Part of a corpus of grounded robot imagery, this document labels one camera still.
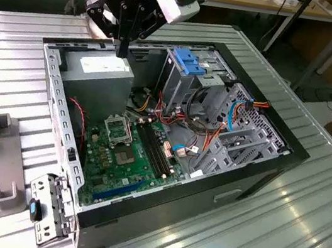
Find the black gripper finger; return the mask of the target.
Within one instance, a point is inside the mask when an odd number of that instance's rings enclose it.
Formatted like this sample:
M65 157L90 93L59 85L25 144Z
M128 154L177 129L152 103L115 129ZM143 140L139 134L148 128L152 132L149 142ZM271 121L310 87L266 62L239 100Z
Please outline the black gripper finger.
M105 0L86 0L85 9L90 20L101 30L101 32L107 37L112 38L116 47L116 56L118 58L123 57L123 50L125 46L125 38L120 35L119 25L114 24L110 19L105 17L104 12L106 11Z
M154 31L158 30L166 23L166 19L159 6L145 7L139 5L137 13L132 21L130 31L124 38L121 57L125 58L128 54L130 42L138 39L145 39Z

